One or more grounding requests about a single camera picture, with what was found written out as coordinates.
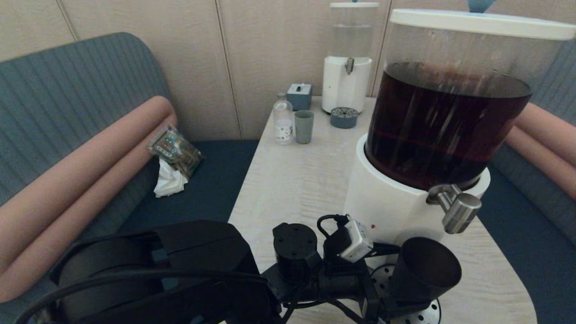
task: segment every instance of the dispenser lid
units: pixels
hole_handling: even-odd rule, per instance
[[[376,8],[379,7],[378,2],[333,2],[330,3],[330,8]]]
[[[450,10],[394,9],[390,22],[449,31],[550,40],[570,40],[576,34],[576,25],[563,22]]]

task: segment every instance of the white table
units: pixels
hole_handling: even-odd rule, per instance
[[[250,244],[260,272],[275,263],[274,227],[284,222],[311,227],[321,252],[324,237],[316,229],[316,220],[344,208],[356,142],[368,131],[376,100],[366,98],[366,108],[353,129],[331,126],[320,102],[320,97],[313,97],[314,129],[312,142],[306,145],[276,144],[272,116],[268,119],[232,211],[229,222]],[[335,229],[329,227],[332,222],[325,223],[329,231]],[[464,233],[450,235],[442,243],[458,257],[463,277],[440,297],[441,323],[536,323],[526,288],[478,218]],[[358,311],[357,303],[346,304]],[[352,321],[325,304],[295,310],[289,323]]]

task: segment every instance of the beverage dispenser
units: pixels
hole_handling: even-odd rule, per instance
[[[395,9],[370,129],[357,143],[344,212],[376,240],[460,233],[486,168],[533,84],[576,26],[531,18]]]
[[[331,38],[324,59],[322,109],[364,109],[372,69],[370,48],[377,2],[330,3]]]

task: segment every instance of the gray box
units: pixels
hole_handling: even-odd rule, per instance
[[[286,92],[286,98],[292,104],[294,111],[308,110],[312,104],[312,85],[294,83]]]

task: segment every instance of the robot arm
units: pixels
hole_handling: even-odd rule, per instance
[[[322,230],[324,259],[313,230],[283,223],[273,230],[277,263],[262,275],[248,243],[227,223],[193,221],[77,243],[50,274],[59,288],[15,324],[41,308],[65,324],[284,324],[295,309],[329,303],[356,323],[375,324],[428,307],[429,299],[398,303],[376,292],[364,257],[400,247],[373,243],[347,216],[325,217],[338,230]],[[358,301],[362,317],[338,299]]]

